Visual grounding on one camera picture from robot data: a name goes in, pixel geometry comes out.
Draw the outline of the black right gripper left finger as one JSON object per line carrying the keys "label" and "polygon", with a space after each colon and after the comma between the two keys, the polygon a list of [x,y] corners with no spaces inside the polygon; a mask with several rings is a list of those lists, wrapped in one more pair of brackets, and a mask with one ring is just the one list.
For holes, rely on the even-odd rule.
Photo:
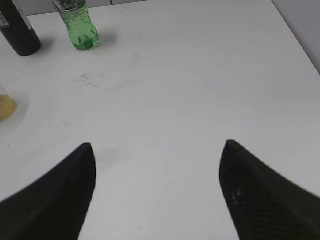
{"label": "black right gripper left finger", "polygon": [[1,201],[2,240],[77,240],[96,187],[92,145],[83,143],[41,178]]}

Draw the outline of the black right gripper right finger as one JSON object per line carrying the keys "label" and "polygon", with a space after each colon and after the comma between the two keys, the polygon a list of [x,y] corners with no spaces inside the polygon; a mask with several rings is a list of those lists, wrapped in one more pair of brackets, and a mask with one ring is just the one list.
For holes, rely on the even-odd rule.
{"label": "black right gripper right finger", "polygon": [[219,182],[239,239],[320,238],[320,198],[274,171],[235,140],[225,143]]}

